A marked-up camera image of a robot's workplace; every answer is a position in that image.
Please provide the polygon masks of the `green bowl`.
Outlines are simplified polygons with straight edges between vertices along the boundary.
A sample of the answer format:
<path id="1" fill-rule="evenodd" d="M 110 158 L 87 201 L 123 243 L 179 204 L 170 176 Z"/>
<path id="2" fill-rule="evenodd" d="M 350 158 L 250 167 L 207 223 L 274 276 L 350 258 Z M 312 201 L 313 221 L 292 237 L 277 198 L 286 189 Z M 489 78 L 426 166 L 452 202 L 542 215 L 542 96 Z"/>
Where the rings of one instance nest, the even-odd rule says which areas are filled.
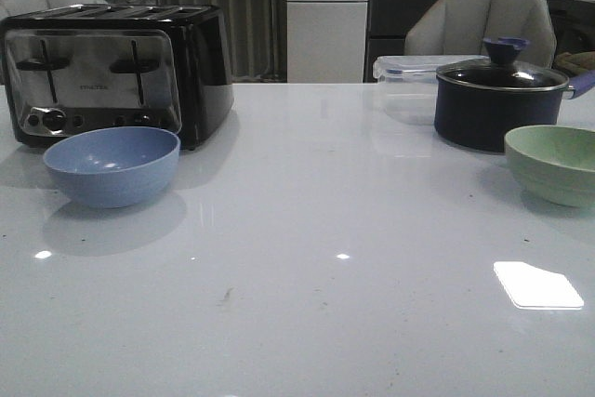
<path id="1" fill-rule="evenodd" d="M 594 206 L 594 132 L 555 125 L 523 126 L 504 137 L 512 176 L 557 205 Z"/>

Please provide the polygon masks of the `dark blue saucepan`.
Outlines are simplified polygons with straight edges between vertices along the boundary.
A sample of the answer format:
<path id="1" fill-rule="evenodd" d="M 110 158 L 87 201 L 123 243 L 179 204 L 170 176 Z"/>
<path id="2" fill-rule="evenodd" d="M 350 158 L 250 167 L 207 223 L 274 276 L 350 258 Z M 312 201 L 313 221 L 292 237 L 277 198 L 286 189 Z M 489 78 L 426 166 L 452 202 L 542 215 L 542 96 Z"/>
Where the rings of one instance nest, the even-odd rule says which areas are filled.
<path id="1" fill-rule="evenodd" d="M 574 77 L 552 70 L 495 70 L 441 67 L 434 117 L 437 133 L 455 144 L 503 152 L 511 129 L 555 125 L 562 98 L 579 97 L 594 87 L 594 72 Z"/>

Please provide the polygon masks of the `black and chrome four-slot toaster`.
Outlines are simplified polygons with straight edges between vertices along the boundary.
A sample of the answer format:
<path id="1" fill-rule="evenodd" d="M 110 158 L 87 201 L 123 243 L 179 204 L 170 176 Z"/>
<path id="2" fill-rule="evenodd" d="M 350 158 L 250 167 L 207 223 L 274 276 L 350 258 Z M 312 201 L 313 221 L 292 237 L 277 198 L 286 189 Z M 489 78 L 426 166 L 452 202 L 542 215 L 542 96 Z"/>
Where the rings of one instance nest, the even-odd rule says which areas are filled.
<path id="1" fill-rule="evenodd" d="M 83 4 L 1 23 L 16 139 L 45 147 L 87 131 L 150 126 L 194 149 L 233 104 L 221 10 Z"/>

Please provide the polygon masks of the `clear plastic food container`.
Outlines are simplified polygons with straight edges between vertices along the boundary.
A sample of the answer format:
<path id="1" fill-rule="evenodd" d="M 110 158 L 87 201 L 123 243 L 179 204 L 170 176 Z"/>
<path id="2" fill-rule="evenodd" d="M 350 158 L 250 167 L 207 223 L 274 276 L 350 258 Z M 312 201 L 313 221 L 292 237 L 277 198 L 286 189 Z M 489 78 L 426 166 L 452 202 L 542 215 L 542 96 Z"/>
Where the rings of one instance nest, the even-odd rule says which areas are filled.
<path id="1" fill-rule="evenodd" d="M 373 64 L 384 111 L 409 125 L 432 126 L 438 81 L 436 69 L 480 55 L 381 56 Z"/>

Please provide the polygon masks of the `glass pot lid blue knob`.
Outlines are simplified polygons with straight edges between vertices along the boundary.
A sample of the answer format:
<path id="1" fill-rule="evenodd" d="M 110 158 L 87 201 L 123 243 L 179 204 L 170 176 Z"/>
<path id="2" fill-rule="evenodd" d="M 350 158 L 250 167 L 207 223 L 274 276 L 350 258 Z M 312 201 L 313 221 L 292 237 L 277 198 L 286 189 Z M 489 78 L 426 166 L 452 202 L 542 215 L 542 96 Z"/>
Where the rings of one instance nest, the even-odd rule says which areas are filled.
<path id="1" fill-rule="evenodd" d="M 502 91 L 546 91 L 567 86 L 565 74 L 518 60 L 530 45 L 523 38 L 484 38 L 486 58 L 442 65 L 436 69 L 436 77 L 458 86 Z"/>

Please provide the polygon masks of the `white refrigerator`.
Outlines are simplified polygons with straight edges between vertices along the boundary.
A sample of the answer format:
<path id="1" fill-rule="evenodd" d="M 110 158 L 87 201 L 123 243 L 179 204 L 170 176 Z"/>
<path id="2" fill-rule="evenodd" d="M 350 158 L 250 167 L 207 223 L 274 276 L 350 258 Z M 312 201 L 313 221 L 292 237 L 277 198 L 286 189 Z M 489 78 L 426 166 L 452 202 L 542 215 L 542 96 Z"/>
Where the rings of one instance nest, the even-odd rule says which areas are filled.
<path id="1" fill-rule="evenodd" d="M 286 1 L 287 81 L 362 82 L 368 0 Z"/>

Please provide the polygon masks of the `blue bowl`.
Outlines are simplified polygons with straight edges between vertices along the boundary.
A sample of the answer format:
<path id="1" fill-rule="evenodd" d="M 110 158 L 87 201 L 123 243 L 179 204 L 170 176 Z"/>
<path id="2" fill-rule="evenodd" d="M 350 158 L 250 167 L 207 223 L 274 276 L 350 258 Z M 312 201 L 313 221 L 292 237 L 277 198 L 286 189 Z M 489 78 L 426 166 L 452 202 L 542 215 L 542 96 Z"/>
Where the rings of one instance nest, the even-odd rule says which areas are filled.
<path id="1" fill-rule="evenodd" d="M 142 203 L 161 192 L 179 162 L 179 137 L 165 129 L 122 126 L 68 137 L 43 155 L 57 188 L 94 208 Z"/>

